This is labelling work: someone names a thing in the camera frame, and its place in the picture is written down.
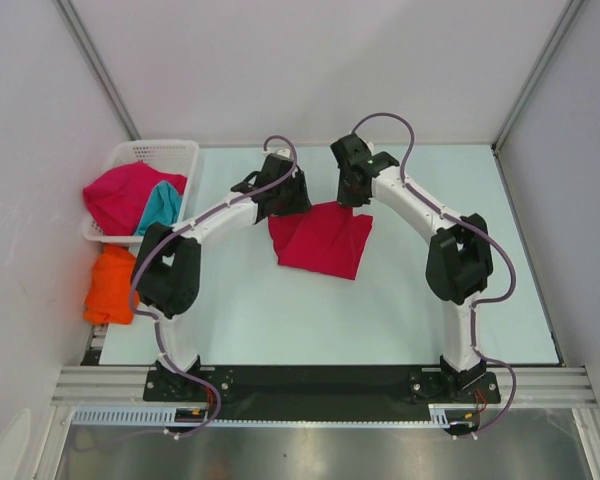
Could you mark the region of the white plastic laundry basket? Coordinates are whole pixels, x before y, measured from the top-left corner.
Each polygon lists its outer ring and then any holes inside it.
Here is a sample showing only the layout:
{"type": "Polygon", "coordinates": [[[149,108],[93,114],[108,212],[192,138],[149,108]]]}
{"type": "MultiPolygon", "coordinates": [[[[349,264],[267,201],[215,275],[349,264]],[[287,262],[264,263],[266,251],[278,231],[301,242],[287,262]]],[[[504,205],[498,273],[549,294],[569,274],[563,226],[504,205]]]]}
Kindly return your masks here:
{"type": "Polygon", "coordinates": [[[151,224],[181,221],[198,153],[199,145],[190,140],[138,140],[116,146],[101,175],[83,189],[83,238],[137,245],[151,224]]]}

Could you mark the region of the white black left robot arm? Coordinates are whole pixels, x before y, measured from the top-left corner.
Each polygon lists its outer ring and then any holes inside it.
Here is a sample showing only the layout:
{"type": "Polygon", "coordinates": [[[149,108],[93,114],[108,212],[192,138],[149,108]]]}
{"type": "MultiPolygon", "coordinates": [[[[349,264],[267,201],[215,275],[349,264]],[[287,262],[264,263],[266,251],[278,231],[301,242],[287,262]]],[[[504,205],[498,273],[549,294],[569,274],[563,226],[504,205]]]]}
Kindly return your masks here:
{"type": "Polygon", "coordinates": [[[199,295],[204,250],[269,217],[310,208],[296,155],[274,152],[203,213],[172,226],[154,223],[148,228],[131,277],[131,290],[139,298],[132,312],[151,321],[157,364],[169,372],[165,385],[177,398],[190,399],[200,389],[210,400],[222,398],[222,390],[199,373],[198,349],[178,339],[181,317],[199,295]]]}

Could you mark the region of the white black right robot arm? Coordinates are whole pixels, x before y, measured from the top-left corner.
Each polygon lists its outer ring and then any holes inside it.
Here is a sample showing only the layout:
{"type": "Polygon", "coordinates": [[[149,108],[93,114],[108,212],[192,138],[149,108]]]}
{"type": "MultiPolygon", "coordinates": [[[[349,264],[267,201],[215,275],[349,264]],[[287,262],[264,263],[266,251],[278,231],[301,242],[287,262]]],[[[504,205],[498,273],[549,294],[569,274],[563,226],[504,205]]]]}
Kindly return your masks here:
{"type": "Polygon", "coordinates": [[[475,232],[486,232],[486,221],[478,214],[463,217],[466,226],[450,220],[452,211],[406,176],[396,158],[385,151],[374,153],[354,133],[341,137],[330,149],[339,169],[340,205],[361,207],[376,200],[426,242],[425,279],[443,306],[441,388],[453,401],[466,400],[486,373],[486,362],[475,352],[471,322],[472,304],[493,273],[491,247],[475,232]]]}

